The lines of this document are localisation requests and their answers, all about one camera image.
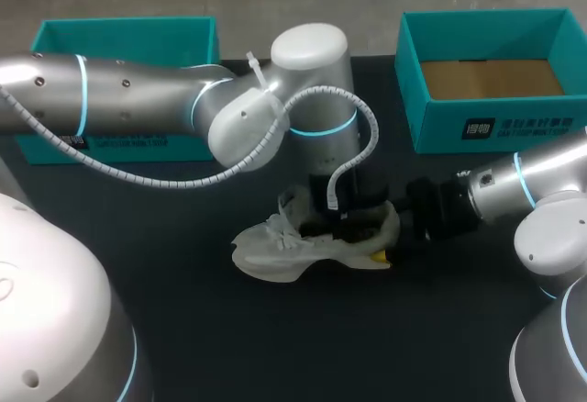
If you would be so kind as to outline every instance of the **blue led ring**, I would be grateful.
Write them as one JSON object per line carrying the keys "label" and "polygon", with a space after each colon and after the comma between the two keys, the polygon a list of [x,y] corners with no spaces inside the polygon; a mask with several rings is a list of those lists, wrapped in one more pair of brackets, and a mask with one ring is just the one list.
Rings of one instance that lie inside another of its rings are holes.
{"label": "blue led ring", "polygon": [[352,117],[347,122],[342,124],[340,127],[336,127],[333,129],[327,129],[325,131],[302,131],[300,129],[290,128],[290,131],[294,134],[297,134],[299,136],[305,136],[307,138],[321,138],[321,137],[328,136],[330,134],[335,134],[335,133],[338,133],[339,131],[342,131],[343,129],[348,127],[350,124],[352,124],[356,118],[357,118],[357,109],[355,109],[355,113],[353,113]]}
{"label": "blue led ring", "polygon": [[80,64],[82,73],[82,113],[80,115],[80,126],[77,128],[76,136],[82,136],[85,130],[85,123],[88,119],[88,75],[85,71],[85,58],[81,55],[75,55]]}
{"label": "blue led ring", "polygon": [[520,167],[520,160],[519,160],[517,154],[518,154],[517,152],[514,154],[515,170],[517,171],[517,176],[520,179],[520,184],[522,185],[522,189],[524,190],[524,194],[526,194],[526,198],[528,199],[528,202],[530,202],[530,205],[532,205],[532,208],[534,209],[534,208],[536,208],[536,202],[534,201],[534,198],[530,194],[530,190],[528,189],[528,186],[526,184],[526,180],[524,180],[524,175],[522,174],[522,168]]}

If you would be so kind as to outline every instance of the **cable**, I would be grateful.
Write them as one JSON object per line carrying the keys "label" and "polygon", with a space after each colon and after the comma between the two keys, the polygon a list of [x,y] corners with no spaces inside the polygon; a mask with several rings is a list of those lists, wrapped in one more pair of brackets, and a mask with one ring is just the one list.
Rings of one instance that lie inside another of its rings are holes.
{"label": "cable", "polygon": [[173,180],[159,180],[159,179],[152,179],[149,177],[142,177],[140,175],[136,175],[133,173],[127,173],[126,171],[118,170],[113,168],[112,166],[106,165],[101,163],[91,157],[83,154],[82,152],[77,151],[75,148],[71,147],[63,140],[61,140],[58,136],[53,134],[49,131],[45,126],[43,126],[34,116],[30,114],[30,112],[24,108],[11,94],[9,94],[6,89],[0,85],[0,97],[4,98],[9,106],[11,106],[15,112],[29,125],[33,130],[35,130],[43,139],[48,141],[51,145],[56,147],[59,151],[65,153],[72,159],[76,160],[79,163],[82,163],[90,168],[97,170],[100,173],[109,175],[110,177],[114,177],[116,179],[131,182],[132,184],[140,184],[145,186],[151,186],[154,188],[162,188],[162,189],[193,189],[193,188],[201,188],[204,186],[209,186],[211,184],[217,184],[219,182],[223,182],[226,179],[242,172],[247,166],[251,165],[255,159],[260,155],[261,151],[267,146],[270,142],[271,138],[275,135],[277,130],[280,127],[282,117],[287,116],[287,114],[294,108],[296,104],[298,104],[303,99],[306,99],[310,95],[320,95],[320,94],[330,94],[330,95],[338,95],[340,97],[344,97],[351,101],[357,109],[365,115],[367,118],[369,125],[371,126],[371,139],[369,140],[369,144],[367,147],[359,153],[355,158],[351,159],[350,161],[344,163],[340,167],[338,167],[330,180],[328,181],[327,187],[327,202],[328,208],[332,210],[338,210],[338,199],[336,193],[336,186],[338,178],[348,171],[349,169],[353,168],[354,166],[358,165],[359,163],[363,162],[375,149],[377,145],[377,141],[379,139],[379,126],[377,125],[377,119],[373,112],[369,109],[367,104],[365,104],[360,98],[354,95],[351,92],[343,90],[342,88],[337,88],[328,85],[320,85],[315,87],[307,88],[298,94],[294,95],[284,106],[282,116],[276,118],[273,123],[271,124],[269,131],[265,134],[265,137],[260,141],[259,145],[255,147],[253,151],[251,151],[244,159],[242,159],[237,164],[233,165],[232,167],[228,168],[222,173],[212,175],[209,177],[205,177],[203,179],[195,179],[195,180],[186,180],[186,181],[173,181]]}

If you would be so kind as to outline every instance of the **black tabletop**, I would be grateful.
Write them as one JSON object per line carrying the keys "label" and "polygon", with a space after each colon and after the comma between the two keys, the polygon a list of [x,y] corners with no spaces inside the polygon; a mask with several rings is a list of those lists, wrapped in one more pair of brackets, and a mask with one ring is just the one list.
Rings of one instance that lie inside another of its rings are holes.
{"label": "black tabletop", "polygon": [[[245,62],[230,61],[236,71]],[[356,93],[377,115],[373,159],[392,196],[421,175],[443,180],[494,155],[412,148],[393,57],[355,58]],[[276,209],[305,175],[286,141],[265,168],[192,192],[123,184],[80,166],[28,166],[0,152],[35,207],[104,265],[150,358],[158,401],[510,401],[508,358],[548,301],[514,252],[515,220],[424,245],[386,272],[334,262],[290,285],[247,277],[230,242]],[[126,164],[160,178],[216,173],[213,162]]]}

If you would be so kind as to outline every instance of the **white sneaker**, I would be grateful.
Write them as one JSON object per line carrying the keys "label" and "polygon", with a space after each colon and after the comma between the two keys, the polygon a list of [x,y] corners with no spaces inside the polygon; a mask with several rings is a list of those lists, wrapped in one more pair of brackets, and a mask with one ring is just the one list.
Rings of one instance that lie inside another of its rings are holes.
{"label": "white sneaker", "polygon": [[320,217],[311,206],[310,194],[296,186],[279,197],[279,214],[265,223],[242,231],[232,261],[245,274],[274,283],[291,283],[314,262],[336,260],[353,269],[389,269],[386,248],[399,237],[400,219],[393,205],[366,210],[368,217],[381,218],[381,228],[368,240],[347,243],[331,234],[302,237],[300,227]]}

